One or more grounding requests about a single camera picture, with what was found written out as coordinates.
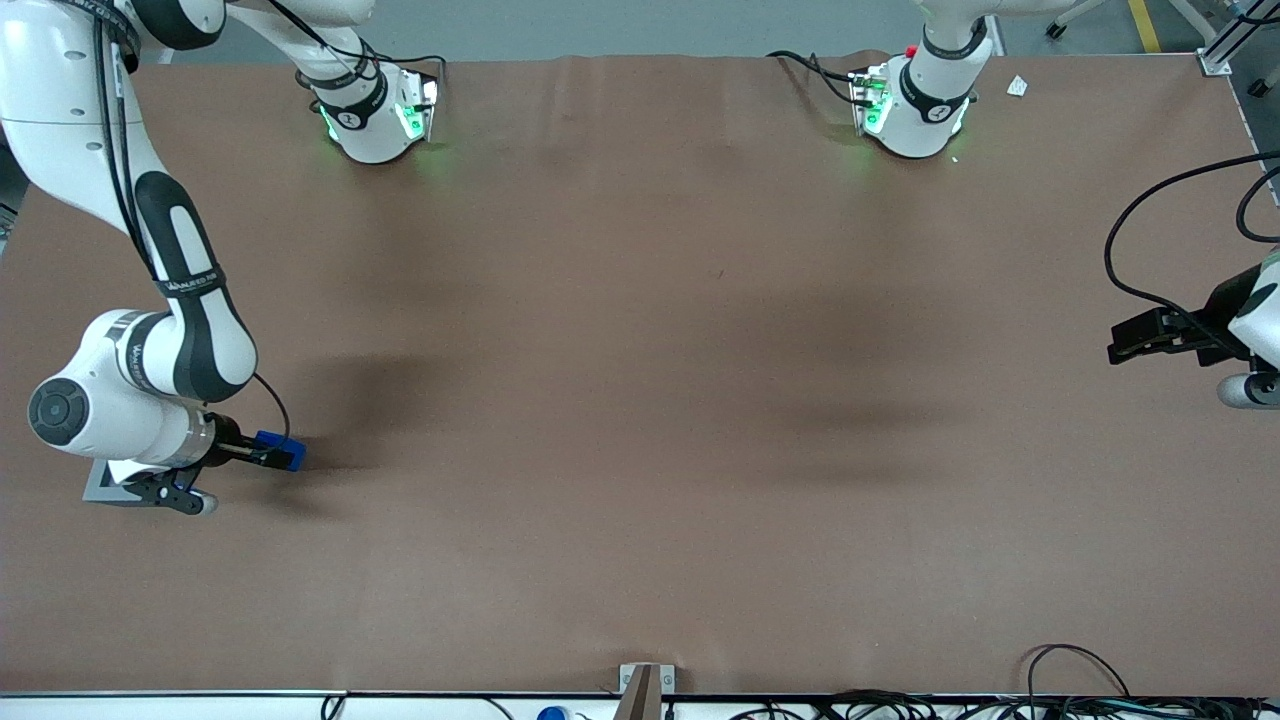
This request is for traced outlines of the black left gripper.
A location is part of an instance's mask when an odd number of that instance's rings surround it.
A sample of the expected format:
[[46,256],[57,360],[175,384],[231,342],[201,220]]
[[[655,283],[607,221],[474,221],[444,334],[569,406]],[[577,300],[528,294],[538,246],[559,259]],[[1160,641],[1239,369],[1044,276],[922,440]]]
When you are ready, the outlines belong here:
[[1212,366],[1229,359],[1258,366],[1254,355],[1228,331],[1229,322],[1240,311],[1260,277],[1260,264],[1219,283],[1197,319],[1226,345],[1210,341],[1199,348],[1199,332],[1187,318],[1170,307],[1152,307],[1111,328],[1107,346],[1108,364],[1119,366],[1130,360],[1153,355],[1196,352],[1199,366]]

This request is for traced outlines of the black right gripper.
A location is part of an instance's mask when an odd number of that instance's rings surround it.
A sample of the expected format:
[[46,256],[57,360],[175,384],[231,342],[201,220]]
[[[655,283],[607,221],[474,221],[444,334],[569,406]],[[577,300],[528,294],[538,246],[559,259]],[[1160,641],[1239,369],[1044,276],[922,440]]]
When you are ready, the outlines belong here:
[[[246,438],[238,423],[232,418],[219,413],[205,413],[204,419],[212,428],[212,441],[204,455],[206,468],[219,468],[233,460],[260,466],[276,466],[279,464],[282,456],[278,448],[247,448]],[[283,462],[300,464],[300,445],[283,446]]]

